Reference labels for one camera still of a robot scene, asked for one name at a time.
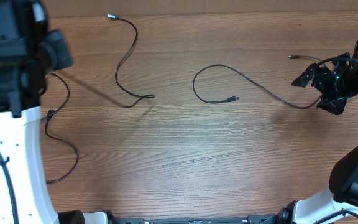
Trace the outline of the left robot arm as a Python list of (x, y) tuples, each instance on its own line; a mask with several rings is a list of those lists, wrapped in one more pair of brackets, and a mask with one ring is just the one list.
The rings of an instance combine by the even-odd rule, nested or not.
[(108, 223), (106, 212), (57, 212), (40, 150), (45, 77), (72, 65), (40, 1), (0, 1), (0, 222)]

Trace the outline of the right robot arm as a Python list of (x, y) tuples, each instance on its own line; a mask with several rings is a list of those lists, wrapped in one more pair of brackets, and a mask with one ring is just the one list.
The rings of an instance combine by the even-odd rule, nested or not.
[[(346, 52), (312, 63), (292, 85), (310, 84), (321, 93), (318, 108), (340, 115), (349, 98), (358, 95), (358, 40), (352, 54)], [(334, 223), (347, 216), (358, 218), (358, 146), (333, 167), (327, 188), (308, 199), (293, 201), (264, 223)]]

